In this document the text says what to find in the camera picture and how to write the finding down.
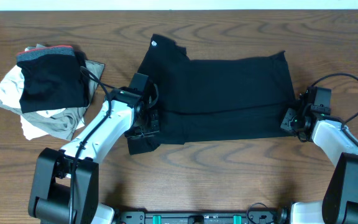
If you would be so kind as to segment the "black t-shirt with logo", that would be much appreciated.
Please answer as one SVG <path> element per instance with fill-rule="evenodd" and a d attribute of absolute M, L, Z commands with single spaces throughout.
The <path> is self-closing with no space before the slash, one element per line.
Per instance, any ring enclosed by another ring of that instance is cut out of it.
<path fill-rule="evenodd" d="M 157 85 L 160 130 L 129 139 L 129 153 L 162 144 L 277 138 L 295 101 L 284 52 L 239 60 L 192 60 L 186 49 L 155 34 L 138 69 Z"/>

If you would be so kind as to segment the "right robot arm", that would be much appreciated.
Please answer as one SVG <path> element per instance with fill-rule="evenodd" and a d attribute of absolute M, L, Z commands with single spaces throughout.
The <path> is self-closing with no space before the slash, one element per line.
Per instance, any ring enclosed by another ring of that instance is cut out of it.
<path fill-rule="evenodd" d="M 358 223 L 358 140 L 330 112 L 328 104 L 316 101 L 286 110 L 281 128 L 317 145 L 335 170 L 321 201 L 283 208 L 275 223 Z"/>

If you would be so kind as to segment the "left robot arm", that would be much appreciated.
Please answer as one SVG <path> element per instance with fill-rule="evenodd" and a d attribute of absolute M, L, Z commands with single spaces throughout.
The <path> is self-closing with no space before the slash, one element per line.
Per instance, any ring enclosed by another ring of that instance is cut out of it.
<path fill-rule="evenodd" d="M 115 88 L 76 138 L 59 150 L 45 148 L 36 161 L 29 215 L 41 223 L 114 223 L 115 210 L 99 202 L 99 167 L 122 135 L 157 132 L 152 107 L 158 98 L 156 86 Z"/>

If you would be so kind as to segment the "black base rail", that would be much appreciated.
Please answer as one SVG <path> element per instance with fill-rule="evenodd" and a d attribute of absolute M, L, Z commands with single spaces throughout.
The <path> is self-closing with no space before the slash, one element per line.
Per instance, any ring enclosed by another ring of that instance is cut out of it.
<path fill-rule="evenodd" d="M 121 212 L 117 224 L 285 224 L 286 209 L 255 208 L 248 212 L 185 213 L 185 212 Z"/>

